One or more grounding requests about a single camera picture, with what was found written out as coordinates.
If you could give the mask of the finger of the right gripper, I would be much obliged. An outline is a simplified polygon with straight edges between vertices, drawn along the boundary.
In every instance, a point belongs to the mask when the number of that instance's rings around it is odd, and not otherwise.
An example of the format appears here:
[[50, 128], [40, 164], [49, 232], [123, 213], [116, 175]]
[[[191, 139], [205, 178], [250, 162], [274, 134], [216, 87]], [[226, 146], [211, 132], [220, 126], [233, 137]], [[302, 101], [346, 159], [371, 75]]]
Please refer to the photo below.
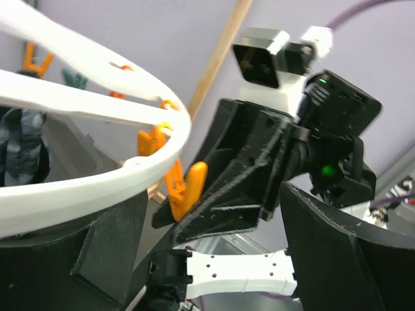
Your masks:
[[195, 162], [207, 165], [202, 195], [180, 229], [255, 227], [278, 206], [292, 117], [251, 102], [220, 100]]
[[246, 161], [231, 155], [209, 155], [207, 180], [194, 208], [172, 232], [174, 245], [198, 238], [251, 231], [260, 218], [259, 206], [243, 194], [241, 172]]

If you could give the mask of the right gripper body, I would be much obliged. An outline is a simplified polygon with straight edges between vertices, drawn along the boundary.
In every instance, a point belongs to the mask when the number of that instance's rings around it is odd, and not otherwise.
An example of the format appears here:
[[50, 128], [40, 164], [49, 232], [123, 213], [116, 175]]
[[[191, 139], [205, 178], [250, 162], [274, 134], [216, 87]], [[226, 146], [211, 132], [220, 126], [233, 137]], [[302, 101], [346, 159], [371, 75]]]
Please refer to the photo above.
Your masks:
[[240, 175], [243, 194], [259, 206], [258, 218], [272, 218], [279, 204], [279, 185], [296, 170], [288, 164], [294, 145], [305, 142], [309, 135], [310, 130], [298, 126], [287, 114], [259, 110], [240, 154], [246, 161]]

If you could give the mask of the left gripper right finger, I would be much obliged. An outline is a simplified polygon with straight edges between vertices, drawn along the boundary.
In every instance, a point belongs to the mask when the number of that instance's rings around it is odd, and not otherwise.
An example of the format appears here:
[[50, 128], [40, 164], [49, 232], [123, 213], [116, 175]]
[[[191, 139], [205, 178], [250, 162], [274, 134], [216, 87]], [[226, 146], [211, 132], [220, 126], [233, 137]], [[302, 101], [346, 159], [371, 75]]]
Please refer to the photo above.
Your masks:
[[304, 310], [414, 309], [414, 238], [356, 218], [290, 183], [281, 214]]

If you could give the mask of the white round clip hanger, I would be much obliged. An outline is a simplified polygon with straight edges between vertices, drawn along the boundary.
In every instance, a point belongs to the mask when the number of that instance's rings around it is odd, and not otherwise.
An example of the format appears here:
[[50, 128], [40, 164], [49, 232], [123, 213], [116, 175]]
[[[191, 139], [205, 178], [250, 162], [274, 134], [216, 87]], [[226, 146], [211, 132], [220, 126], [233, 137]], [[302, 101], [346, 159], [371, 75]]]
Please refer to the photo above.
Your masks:
[[[1, 30], [37, 43], [107, 95], [1, 71], [1, 111], [44, 112], [49, 179], [1, 187], [1, 236], [33, 233], [100, 212], [145, 191], [179, 158], [191, 120], [178, 96], [140, 66], [49, 19], [23, 1], [1, 2]], [[71, 122], [72, 116], [130, 126], [169, 125], [169, 140], [152, 155], [135, 156], [123, 167], [104, 155]]]

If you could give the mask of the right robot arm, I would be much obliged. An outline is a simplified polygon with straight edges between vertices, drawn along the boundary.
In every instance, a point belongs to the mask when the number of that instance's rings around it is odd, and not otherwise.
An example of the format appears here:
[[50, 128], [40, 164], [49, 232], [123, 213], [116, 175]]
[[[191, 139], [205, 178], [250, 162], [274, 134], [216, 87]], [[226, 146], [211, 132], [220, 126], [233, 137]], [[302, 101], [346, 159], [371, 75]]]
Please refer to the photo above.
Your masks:
[[174, 224], [173, 243], [255, 228], [273, 215], [281, 184], [302, 174], [335, 207], [373, 198], [360, 134], [380, 102], [331, 71], [302, 78], [293, 103], [271, 93], [273, 107], [252, 91], [222, 99], [195, 162], [167, 174], [153, 225]]

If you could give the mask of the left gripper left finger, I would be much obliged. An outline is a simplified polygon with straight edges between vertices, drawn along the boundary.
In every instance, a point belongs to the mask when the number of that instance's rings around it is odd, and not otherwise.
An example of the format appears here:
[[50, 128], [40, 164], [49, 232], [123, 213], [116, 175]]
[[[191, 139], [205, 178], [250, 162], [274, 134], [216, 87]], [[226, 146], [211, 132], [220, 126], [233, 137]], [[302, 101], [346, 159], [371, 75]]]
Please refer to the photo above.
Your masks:
[[124, 310], [147, 202], [1, 239], [1, 309]]

